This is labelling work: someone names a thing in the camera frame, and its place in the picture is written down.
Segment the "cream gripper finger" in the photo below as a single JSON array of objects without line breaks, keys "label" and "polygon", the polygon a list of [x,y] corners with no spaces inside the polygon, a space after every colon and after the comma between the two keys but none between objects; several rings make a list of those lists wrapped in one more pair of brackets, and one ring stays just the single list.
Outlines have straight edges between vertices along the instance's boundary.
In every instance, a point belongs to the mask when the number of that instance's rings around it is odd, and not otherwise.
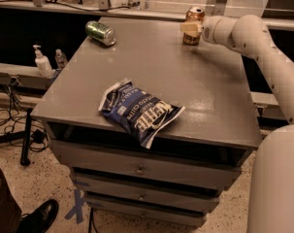
[{"label": "cream gripper finger", "polygon": [[180,30],[191,37],[200,37],[202,24],[200,21],[186,21],[180,25]]}]

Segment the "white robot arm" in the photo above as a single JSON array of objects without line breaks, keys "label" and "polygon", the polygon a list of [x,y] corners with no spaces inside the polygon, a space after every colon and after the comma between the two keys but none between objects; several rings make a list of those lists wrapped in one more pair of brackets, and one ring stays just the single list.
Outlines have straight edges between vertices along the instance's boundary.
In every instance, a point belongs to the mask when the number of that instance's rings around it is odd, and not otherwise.
[{"label": "white robot arm", "polygon": [[262,18],[214,16],[180,30],[253,59],[287,122],[265,137],[253,163],[246,233],[294,233],[294,62],[274,43]]}]

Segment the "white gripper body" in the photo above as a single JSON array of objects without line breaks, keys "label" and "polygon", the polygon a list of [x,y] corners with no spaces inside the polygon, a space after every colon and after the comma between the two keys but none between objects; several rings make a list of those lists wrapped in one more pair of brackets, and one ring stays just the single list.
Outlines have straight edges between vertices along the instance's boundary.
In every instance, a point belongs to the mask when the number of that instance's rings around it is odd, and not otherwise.
[{"label": "white gripper body", "polygon": [[228,49],[234,48],[232,37],[233,27],[237,20],[231,17],[213,16],[204,19],[202,24],[202,38],[204,41],[222,45]]}]

